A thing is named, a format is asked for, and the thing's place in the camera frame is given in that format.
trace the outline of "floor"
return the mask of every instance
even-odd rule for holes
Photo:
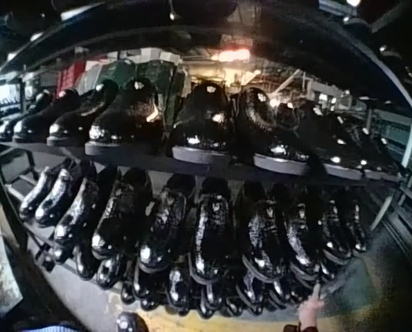
[[[35,155],[39,166],[60,161],[44,154]],[[7,177],[15,173],[19,163],[5,168]],[[151,174],[157,193],[169,177]],[[372,215],[364,217],[373,220]],[[30,242],[32,253],[36,244]],[[405,258],[393,243],[387,231],[380,226],[373,233],[369,251],[351,267],[353,275],[343,288],[326,298],[321,313],[321,331],[404,331],[403,325],[412,322],[412,275]],[[282,331],[286,323],[296,321],[296,310],[265,313],[253,317],[245,313],[238,319],[214,316],[202,320],[196,312],[187,317],[169,315],[164,308],[150,313],[143,312],[138,304],[125,306],[118,294],[103,291],[95,284],[81,281],[76,275],[56,266],[44,277],[57,296],[89,331],[115,331],[116,316],[124,310],[139,313],[151,331]]]

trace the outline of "black leather shoe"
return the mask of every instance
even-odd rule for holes
[[[122,254],[102,261],[96,274],[96,283],[102,289],[112,288],[123,277],[126,265],[127,261]]]
[[[361,164],[367,178],[388,178],[387,174],[397,176],[398,168],[395,162],[383,156],[376,147],[367,129],[364,128],[362,120],[353,116],[340,116],[339,114],[328,114],[321,118],[331,132],[338,135],[338,143],[357,146],[357,153],[363,157]]]
[[[287,281],[290,285],[290,302],[292,304],[303,303],[312,294],[312,289],[304,287],[294,275],[289,275]]]
[[[320,193],[319,188],[309,190],[307,218],[317,227],[323,255],[336,264],[345,265],[352,258],[352,250],[341,227],[332,195],[324,191]],[[325,202],[324,196],[328,197],[328,202]]]
[[[46,142],[48,128],[61,115],[80,106],[80,96],[75,89],[60,92],[57,99],[42,111],[19,121],[13,129],[13,141],[16,143]]]
[[[144,311],[153,311],[159,307],[159,302],[154,299],[142,299],[140,306]]]
[[[340,190],[335,195],[338,217],[348,245],[355,254],[366,251],[366,233],[360,221],[360,207],[357,195],[352,190]]]
[[[152,183],[142,169],[130,169],[118,178],[92,237],[95,257],[112,257],[119,250],[131,250],[141,233],[145,209],[152,200]]]
[[[52,94],[47,90],[43,90],[41,93],[39,93],[35,98],[35,102],[29,106],[26,112],[13,119],[10,119],[9,121],[4,122],[0,126],[0,142],[11,141],[13,128],[15,127],[15,125],[24,118],[35,115],[36,113],[45,109],[52,102],[52,99]]]
[[[132,304],[137,298],[134,294],[134,274],[135,274],[136,261],[129,260],[127,262],[126,271],[124,274],[123,285],[121,286],[121,302],[124,304]]]
[[[81,241],[75,249],[76,272],[82,280],[90,280],[100,267],[101,261],[98,261],[92,255],[90,241],[85,239]]]
[[[172,308],[181,311],[189,308],[192,286],[187,266],[174,266],[170,269],[165,291]]]
[[[341,266],[329,261],[327,258],[321,258],[321,269],[320,269],[320,276],[324,282],[331,282],[337,277]]]
[[[199,193],[197,223],[189,253],[190,275],[201,285],[219,281],[233,248],[231,191],[225,180],[206,178]]]
[[[299,139],[320,159],[328,174],[359,180],[363,174],[363,158],[349,142],[340,144],[336,133],[329,131],[321,122],[320,106],[309,100],[297,100],[293,112],[296,113],[296,130]]]
[[[286,277],[282,277],[274,283],[267,285],[269,302],[279,310],[287,308],[291,299],[290,292],[290,285]]]
[[[149,329],[137,314],[122,312],[116,319],[116,332],[149,332]]]
[[[212,82],[197,85],[170,134],[173,157],[190,163],[229,163],[232,121],[224,89]]]
[[[38,226],[45,228],[56,225],[72,204],[82,179],[84,177],[94,179],[95,176],[94,164],[86,160],[71,169],[62,169],[52,190],[35,212]]]
[[[53,261],[58,265],[64,264],[72,256],[72,253],[73,247],[62,247],[56,243],[53,244]]]
[[[169,178],[149,216],[139,250],[139,266],[147,273],[168,268],[179,256],[179,240],[195,196],[195,177],[174,174]]]
[[[163,282],[163,274],[147,274],[139,268],[138,264],[135,264],[133,292],[136,299],[154,301],[157,298],[156,292]]]
[[[97,179],[82,180],[75,200],[55,228],[54,240],[58,244],[74,246],[81,238],[91,240],[117,177],[118,169],[108,166]]]
[[[285,250],[278,238],[276,204],[259,182],[246,182],[235,203],[242,262],[259,280],[273,282],[285,266]]]
[[[221,314],[224,317],[239,317],[246,307],[236,293],[236,279],[234,273],[229,273],[224,280],[224,294],[226,296],[221,307]]]
[[[81,107],[60,116],[50,127],[47,145],[53,147],[82,147],[89,140],[90,126],[97,116],[114,101],[118,85],[112,80],[103,80],[88,92]]]
[[[252,314],[253,316],[261,316],[263,310],[263,306],[248,306],[247,307],[247,311],[250,312],[250,314]]]
[[[316,254],[317,243],[313,239],[312,232],[307,224],[306,195],[299,192],[296,200],[289,198],[279,199],[275,192],[286,190],[281,185],[274,185],[271,195],[277,204],[283,206],[283,221],[288,242],[289,265],[291,270],[301,279],[315,280],[318,277],[319,262]]]
[[[379,152],[380,157],[386,161],[386,175],[383,176],[383,178],[395,182],[400,181],[402,178],[401,174],[404,173],[404,168],[389,153],[387,140],[375,133],[372,136],[372,143]]]
[[[62,168],[70,168],[73,166],[71,159],[66,159],[63,163],[53,168],[45,167],[39,175],[36,186],[24,197],[24,200],[19,206],[19,218],[27,221],[35,216],[39,204],[47,197],[52,190],[52,186]]]
[[[155,86],[134,78],[93,122],[86,154],[148,153],[161,144],[163,114]]]
[[[197,312],[203,320],[209,320],[215,314],[215,310],[211,310],[207,307],[206,301],[203,297],[197,300]]]
[[[218,281],[213,284],[203,286],[201,290],[201,298],[204,298],[204,303],[210,310],[220,310],[224,303],[224,282]]]
[[[239,151],[243,158],[253,158],[261,168],[288,174],[308,171],[310,151],[303,146],[287,126],[284,113],[278,113],[269,104],[267,94],[258,88],[248,88],[238,98],[238,116],[235,130]]]
[[[262,306],[265,284],[258,280],[250,270],[245,270],[242,273],[235,287],[237,294],[248,307],[258,308]]]

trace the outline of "human hand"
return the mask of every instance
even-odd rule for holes
[[[324,301],[319,299],[320,284],[316,284],[312,295],[307,301],[304,301],[298,308],[298,316],[301,323],[301,330],[307,327],[316,327],[316,319],[319,309],[323,308]]]

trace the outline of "metal shelf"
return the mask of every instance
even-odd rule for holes
[[[263,170],[250,165],[230,164],[230,165],[203,165],[187,163],[162,154],[157,155],[102,155],[88,156],[84,152],[84,147],[49,147],[45,143],[14,143],[0,142],[2,145],[25,149],[32,152],[53,154],[56,156],[66,156],[77,159],[87,159],[103,165],[116,165],[124,167],[137,167],[157,172],[181,173],[195,176],[211,176],[240,181],[262,181],[270,183],[297,183],[307,185],[348,185],[348,186],[397,186],[397,183],[386,181],[375,181],[368,178],[359,181],[337,176],[295,176],[291,174],[281,174]]]

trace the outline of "shoe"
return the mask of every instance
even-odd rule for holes
[[[389,153],[387,140],[376,133],[372,135],[371,138],[373,146],[377,149],[381,158],[383,158],[387,164],[387,168],[385,169],[386,175],[383,176],[383,178],[389,181],[401,181],[401,174],[404,173],[404,168],[395,159],[393,159]]]
[[[262,184],[246,182],[235,202],[238,243],[242,262],[262,282],[278,279],[285,266],[285,252],[278,237],[276,204]]]
[[[334,280],[341,269],[340,265],[333,263],[325,257],[322,257],[320,265],[320,276],[321,280],[324,282],[331,282]]]
[[[284,310],[288,307],[291,299],[290,285],[287,278],[282,277],[267,287],[267,301],[279,310]]]
[[[189,308],[182,308],[177,310],[178,316],[185,317],[190,313],[190,307]]]
[[[298,193],[297,200],[290,202],[290,193],[282,185],[274,185],[272,197],[278,205],[283,205],[283,223],[288,242],[288,258],[291,270],[301,279],[315,280],[318,277],[319,262],[316,256],[316,243],[307,224],[307,210],[304,193]],[[288,199],[278,198],[278,193]]]
[[[285,310],[286,306],[277,306],[269,297],[267,297],[265,302],[265,308],[270,313],[274,313],[277,310]]]
[[[325,202],[316,192],[309,195],[307,215],[313,219],[309,222],[317,226],[323,255],[336,264],[346,265],[352,258],[352,250],[341,227],[335,200],[330,198]]]
[[[263,312],[263,307],[262,306],[248,306],[247,311],[250,312],[253,316],[261,316]]]
[[[112,288],[123,277],[126,265],[127,261],[122,254],[102,261],[96,274],[96,283],[102,289]]]
[[[227,181],[206,178],[199,193],[197,222],[189,253],[190,276],[201,285],[218,282],[232,249],[231,191]]]
[[[221,314],[224,317],[239,317],[245,308],[244,303],[236,293],[235,283],[236,278],[233,274],[228,275],[224,281],[224,293],[226,297],[221,307]]]
[[[75,89],[60,92],[57,99],[42,111],[19,121],[13,129],[13,142],[36,143],[46,142],[48,128],[63,114],[80,106],[80,96]]]
[[[62,168],[67,169],[73,167],[73,161],[69,158],[63,163],[55,167],[45,167],[39,175],[39,179],[34,188],[24,197],[24,200],[19,206],[19,218],[22,221],[27,221],[35,216],[39,204],[47,197],[52,190],[52,186]]]
[[[343,233],[352,251],[362,254],[367,250],[366,233],[360,222],[358,197],[352,190],[339,190],[335,195],[335,204]]]
[[[92,237],[93,255],[105,259],[121,250],[132,250],[141,234],[145,209],[151,200],[152,183],[146,171],[130,169],[122,177],[118,174]]]
[[[82,280],[90,280],[96,274],[101,261],[92,255],[90,241],[81,241],[75,249],[76,272]]]
[[[149,332],[144,319],[136,313],[123,311],[116,319],[116,332]]]
[[[73,254],[73,247],[62,247],[56,243],[53,244],[52,256],[53,261],[62,265],[67,259],[69,259]]]
[[[134,294],[134,272],[135,261],[128,261],[126,271],[124,274],[123,285],[121,286],[121,302],[128,305],[136,301]]]
[[[114,101],[118,85],[103,80],[94,90],[81,97],[83,103],[77,110],[60,116],[48,131],[47,145],[52,147],[84,146],[89,140],[90,126]]]
[[[382,61],[392,70],[402,86],[412,98],[412,72],[404,63],[401,55],[391,48],[380,49]]]
[[[142,299],[140,301],[141,309],[144,311],[153,311],[159,306],[159,302],[154,299]]]
[[[9,121],[5,121],[0,126],[0,142],[10,142],[12,140],[13,128],[15,125],[24,118],[35,115],[45,109],[52,102],[52,100],[53,96],[49,91],[43,90],[39,93],[35,98],[35,101],[29,106],[26,112],[10,119]]]
[[[225,298],[224,282],[218,281],[213,284],[203,286],[201,289],[201,298],[204,298],[204,304],[210,310],[220,310]]]
[[[363,158],[349,142],[341,142],[336,133],[321,121],[322,112],[318,104],[309,100],[297,100],[294,112],[299,139],[309,147],[323,163],[329,175],[360,180],[363,176]]]
[[[93,122],[86,154],[155,151],[161,144],[163,128],[155,86],[147,78],[134,78]]]
[[[307,173],[310,150],[287,127],[287,114],[270,106],[269,96],[261,89],[248,88],[238,98],[236,134],[243,159],[252,158],[253,164],[273,172]]]
[[[397,176],[398,168],[395,163],[383,156],[381,151],[372,142],[372,138],[364,124],[353,116],[340,116],[339,114],[327,114],[321,118],[330,131],[337,132],[338,141],[341,144],[349,142],[356,145],[357,153],[364,159],[361,160],[367,178],[380,180],[386,178],[386,174]]]
[[[211,310],[207,307],[203,297],[200,297],[199,300],[197,300],[197,312],[203,320],[209,320],[215,314],[215,310]]]
[[[262,306],[264,301],[265,284],[258,280],[250,270],[245,270],[237,281],[236,293],[249,308]]]
[[[133,292],[136,299],[143,300],[155,300],[156,292],[161,288],[163,284],[163,275],[155,273],[149,275],[143,272],[138,264],[135,264],[134,277],[133,277]]]
[[[75,200],[55,228],[55,242],[61,246],[74,246],[82,237],[85,240],[85,235],[91,238],[117,176],[118,169],[108,166],[97,179],[82,180]]]
[[[195,196],[195,177],[174,174],[154,204],[139,250],[139,266],[147,273],[168,268],[179,256],[179,240]]]
[[[228,164],[232,137],[231,107],[224,89],[212,82],[198,84],[170,133],[173,158],[189,163]]]
[[[55,226],[72,204],[83,178],[95,177],[95,165],[87,160],[71,169],[61,169],[52,190],[35,211],[38,227]]]
[[[189,308],[191,302],[190,275],[186,266],[173,266],[165,285],[167,301],[175,310]]]
[[[292,304],[301,304],[312,294],[312,290],[304,287],[293,274],[289,275],[287,282],[290,285],[290,302]]]

